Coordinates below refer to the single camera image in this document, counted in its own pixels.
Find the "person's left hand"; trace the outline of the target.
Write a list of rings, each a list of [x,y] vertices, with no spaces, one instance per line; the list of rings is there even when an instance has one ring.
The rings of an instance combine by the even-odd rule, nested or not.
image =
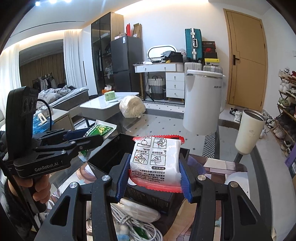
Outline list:
[[[40,203],[46,203],[51,195],[51,184],[49,182],[49,174],[43,175],[41,179],[33,183],[32,179],[22,179],[18,176],[14,176],[14,179],[20,187],[29,188],[34,186],[36,192],[33,194],[34,201]]]

